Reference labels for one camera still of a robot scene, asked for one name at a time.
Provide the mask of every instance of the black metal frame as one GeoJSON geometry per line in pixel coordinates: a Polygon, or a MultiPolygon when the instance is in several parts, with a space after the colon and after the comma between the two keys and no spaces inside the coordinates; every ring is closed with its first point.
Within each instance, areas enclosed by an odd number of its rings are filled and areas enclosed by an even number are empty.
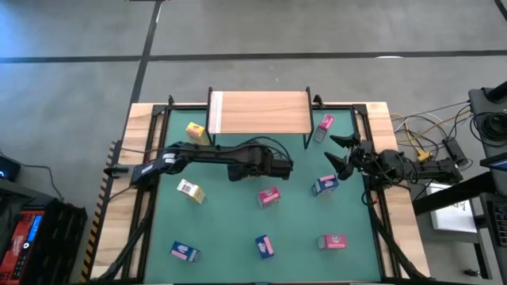
{"type": "MultiPolygon", "coordinates": [[[[329,104],[329,105],[324,105],[322,103],[322,99],[320,99],[319,95],[315,96],[313,102],[314,103],[311,104],[312,109],[349,110],[350,115],[353,118],[353,129],[354,129],[354,132],[356,132],[356,133],[359,132],[359,126],[357,123],[356,115],[360,115],[363,120],[364,130],[365,130],[365,134],[366,134],[366,138],[364,138],[364,139],[372,140],[372,131],[371,131],[369,120],[368,120],[368,113],[366,110],[366,105],[364,105],[364,104],[354,104],[354,105],[329,104]]],[[[160,139],[158,141],[159,146],[163,146],[166,142],[166,129],[167,129],[167,124],[170,119],[170,111],[172,111],[172,110],[208,110],[208,106],[205,104],[203,104],[203,105],[174,104],[173,98],[171,96],[170,96],[169,104],[163,105],[163,106],[166,106],[166,108],[163,109],[163,112],[158,114],[158,115],[160,115],[160,114],[164,115],[163,121],[162,121],[162,133],[161,133],[160,139]]],[[[161,108],[161,106],[155,105],[154,110],[155,110],[155,108],[161,108]]],[[[154,133],[155,126],[156,126],[156,124],[150,123],[150,130],[148,131],[149,134],[154,133]]],[[[365,189],[368,190],[368,179],[366,177],[364,177],[364,186],[365,186],[365,189]]],[[[158,191],[158,182],[156,184],[156,187],[153,187],[151,189],[145,189],[145,190],[151,191],[150,200],[149,200],[148,209],[147,209],[147,212],[148,212],[150,210],[154,210],[154,205],[156,202],[156,195],[157,195],[157,191],[158,191]]],[[[401,276],[401,270],[399,269],[398,256],[393,253],[393,250],[391,249],[391,247],[389,247],[389,251],[390,251],[390,255],[391,255],[390,256],[391,267],[393,268],[394,277],[387,277],[386,276],[385,264],[383,262],[382,250],[380,247],[379,232],[377,231],[378,229],[375,227],[376,226],[378,227],[378,225],[381,225],[381,226],[383,225],[382,228],[383,228],[384,233],[391,235],[391,236],[392,236],[392,229],[391,229],[391,221],[389,219],[389,214],[388,214],[388,210],[387,210],[387,202],[386,202],[385,195],[383,194],[383,192],[378,192],[377,195],[378,195],[379,205],[380,205],[380,208],[382,211],[382,220],[381,221],[379,220],[378,216],[376,215],[375,208],[373,207],[372,197],[370,195],[366,195],[366,197],[367,197],[367,201],[369,204],[368,213],[369,213],[370,221],[372,223],[372,234],[374,237],[376,258],[379,263],[379,272],[380,272],[380,276],[381,276],[380,283],[391,283],[391,284],[428,284],[428,283],[431,283],[431,284],[435,284],[435,285],[458,284],[458,283],[440,282],[440,281],[436,281],[434,279],[420,279],[418,277],[415,277],[417,275],[414,275],[414,274],[412,274],[412,275],[409,274],[409,276],[411,276],[412,279],[403,279],[401,276]]],[[[141,203],[138,204],[137,200],[136,200],[136,204],[135,204],[134,208],[140,207],[140,205],[141,205],[141,203]]],[[[129,277],[123,278],[123,276],[122,276],[122,279],[109,280],[110,283],[132,284],[132,283],[142,283],[143,282],[144,272],[146,270],[147,253],[148,253],[148,248],[149,248],[149,243],[150,243],[151,225],[153,222],[153,220],[152,220],[153,215],[149,218],[150,219],[147,221],[147,228],[144,230],[144,238],[143,238],[143,243],[141,245],[141,254],[139,257],[139,267],[137,270],[137,276],[135,278],[129,278],[129,277]]],[[[139,216],[137,216],[135,218],[133,217],[132,223],[135,220],[139,221],[139,216]]],[[[394,239],[391,239],[391,246],[397,247],[397,245],[394,243],[394,239]]],[[[398,254],[400,254],[401,249],[396,248],[395,252],[398,252],[398,254]]],[[[92,281],[89,281],[89,283],[104,284],[107,282],[105,282],[104,280],[92,280],[92,281]]]]}
{"type": "MultiPolygon", "coordinates": [[[[213,92],[213,88],[210,86],[208,88],[208,104],[207,104],[207,107],[206,107],[206,128],[204,129],[204,131],[206,132],[206,136],[208,137],[208,140],[209,140],[210,144],[212,146],[214,146],[215,143],[216,143],[216,135],[213,134],[213,136],[211,136],[211,134],[208,131],[208,126],[209,126],[209,111],[210,111],[209,107],[211,106],[211,102],[212,102],[212,92],[213,92]]],[[[313,107],[313,104],[311,103],[310,86],[307,86],[307,88],[305,89],[305,92],[308,95],[308,108],[309,108],[309,112],[310,112],[310,128],[311,128],[310,129],[310,134],[303,134],[303,147],[306,150],[308,148],[308,146],[310,145],[311,136],[314,134],[315,126],[314,126],[314,113],[313,113],[314,107],[313,107]]]]}

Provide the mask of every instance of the gray floor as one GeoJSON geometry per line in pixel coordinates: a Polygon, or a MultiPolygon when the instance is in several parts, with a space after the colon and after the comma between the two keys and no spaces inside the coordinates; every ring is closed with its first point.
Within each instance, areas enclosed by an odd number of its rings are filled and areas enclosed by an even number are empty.
{"type": "MultiPolygon", "coordinates": [[[[0,57],[141,55],[153,7],[121,0],[3,1],[0,57]]],[[[162,5],[151,54],[486,49],[507,49],[507,21],[493,0],[173,0],[162,5]]],[[[121,136],[138,66],[0,64],[0,120],[7,122],[0,124],[0,149],[51,166],[67,201],[91,213],[109,142],[121,136]]],[[[164,102],[172,94],[179,102],[201,102],[208,86],[310,86],[326,101],[387,101],[392,112],[411,114],[465,101],[469,89],[503,82],[506,70],[501,56],[149,63],[139,101],[164,102]]],[[[457,110],[435,115],[447,118],[457,110]]],[[[441,139],[436,131],[430,136],[441,139]]],[[[484,157],[467,126],[459,128],[458,140],[476,163],[484,157]]],[[[474,165],[463,175],[483,171],[474,165]]],[[[20,182],[52,193],[43,170],[24,169],[20,182]]],[[[462,275],[477,268],[472,245],[450,241],[427,218],[418,222],[433,277],[501,283],[497,271],[493,281],[462,275]]],[[[74,277],[81,266],[76,264],[74,277]]]]}

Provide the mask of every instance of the small box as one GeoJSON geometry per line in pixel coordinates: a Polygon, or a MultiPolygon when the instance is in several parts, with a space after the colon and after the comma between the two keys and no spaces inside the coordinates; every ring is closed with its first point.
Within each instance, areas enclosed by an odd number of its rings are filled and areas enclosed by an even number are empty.
{"type": "Polygon", "coordinates": [[[206,136],[204,127],[201,127],[196,123],[189,123],[185,130],[187,132],[187,135],[189,135],[190,141],[192,143],[196,143],[201,146],[209,146],[209,140],[206,136]]]}
{"type": "Polygon", "coordinates": [[[185,193],[187,196],[191,197],[198,203],[203,203],[204,197],[206,197],[203,189],[195,184],[186,181],[185,179],[181,179],[180,184],[177,186],[177,190],[179,192],[185,193]]]}
{"type": "Polygon", "coordinates": [[[324,234],[317,240],[318,249],[346,249],[347,236],[344,234],[324,234]]]}
{"type": "Polygon", "coordinates": [[[257,248],[259,249],[262,259],[270,258],[275,255],[267,235],[256,238],[255,243],[257,244],[257,248]]]}
{"type": "Polygon", "coordinates": [[[328,175],[317,179],[315,184],[311,187],[311,191],[314,193],[314,196],[320,196],[331,193],[336,187],[338,187],[336,175],[328,175]]]}
{"type": "Polygon", "coordinates": [[[192,246],[184,245],[179,241],[173,243],[171,254],[186,260],[188,262],[196,262],[200,256],[200,250],[194,249],[192,246]]]}
{"type": "Polygon", "coordinates": [[[278,203],[280,198],[282,197],[282,194],[280,193],[280,190],[278,190],[277,187],[273,187],[268,190],[263,190],[259,193],[259,205],[261,207],[267,208],[275,203],[278,203]]]}
{"type": "Polygon", "coordinates": [[[315,130],[315,134],[314,134],[314,141],[315,142],[322,143],[322,141],[326,137],[327,131],[331,128],[331,125],[333,124],[333,122],[334,122],[333,116],[331,116],[329,114],[324,115],[324,119],[322,119],[322,121],[320,121],[320,123],[318,124],[317,130],[315,130]]]}

